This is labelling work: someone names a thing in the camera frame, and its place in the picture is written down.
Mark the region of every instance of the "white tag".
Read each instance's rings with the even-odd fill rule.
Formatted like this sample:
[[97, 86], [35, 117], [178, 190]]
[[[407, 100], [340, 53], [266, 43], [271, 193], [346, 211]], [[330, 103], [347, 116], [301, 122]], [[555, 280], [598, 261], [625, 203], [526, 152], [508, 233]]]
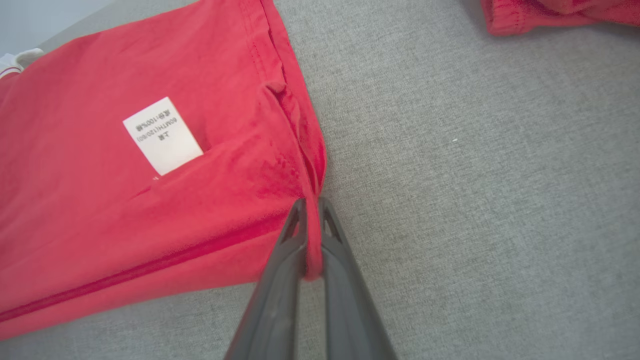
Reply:
[[168, 97], [122, 123], [160, 175], [202, 155], [200, 146]]

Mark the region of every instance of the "gray tablecloth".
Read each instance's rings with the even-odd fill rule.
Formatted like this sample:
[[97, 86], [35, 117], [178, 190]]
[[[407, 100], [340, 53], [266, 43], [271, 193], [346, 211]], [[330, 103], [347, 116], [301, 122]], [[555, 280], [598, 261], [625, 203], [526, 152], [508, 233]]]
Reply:
[[[117, 1], [43, 45], [189, 1]], [[324, 194], [401, 359], [640, 359], [640, 31], [484, 30], [478, 0], [278, 0]], [[253, 285], [0, 343], [3, 359], [221, 359]], [[300, 359], [322, 359], [322, 283]]]

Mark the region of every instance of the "gray fabric surface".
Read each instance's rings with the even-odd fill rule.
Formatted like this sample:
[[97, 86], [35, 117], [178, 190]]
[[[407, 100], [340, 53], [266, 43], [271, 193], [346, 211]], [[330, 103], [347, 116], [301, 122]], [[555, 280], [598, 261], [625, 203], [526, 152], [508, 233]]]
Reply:
[[[45, 44], [185, 1], [120, 1]], [[401, 359], [640, 359], [640, 31], [492, 38], [476, 0], [278, 0], [324, 194]], [[252, 285], [96, 314], [7, 359], [221, 359]], [[300, 359], [322, 359], [322, 284]]]

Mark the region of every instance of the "clothing label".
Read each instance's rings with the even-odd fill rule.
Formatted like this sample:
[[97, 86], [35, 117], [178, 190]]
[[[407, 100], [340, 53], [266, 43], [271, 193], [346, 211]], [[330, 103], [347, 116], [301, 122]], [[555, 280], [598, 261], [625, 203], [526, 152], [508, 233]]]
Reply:
[[168, 97], [122, 123], [160, 175], [202, 155], [200, 146]]

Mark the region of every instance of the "red fabric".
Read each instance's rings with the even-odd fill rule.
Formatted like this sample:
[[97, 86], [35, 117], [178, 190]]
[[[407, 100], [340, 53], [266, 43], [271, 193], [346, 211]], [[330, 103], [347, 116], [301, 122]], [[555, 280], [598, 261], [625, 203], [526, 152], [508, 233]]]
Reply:
[[481, 0], [486, 28], [496, 36], [537, 26], [581, 26], [600, 21], [640, 26], [640, 0]]
[[[122, 121], [165, 96], [204, 155], [158, 177]], [[321, 271], [324, 143], [271, 0], [71, 41], [0, 79], [0, 126], [0, 338], [255, 281], [300, 197]]]

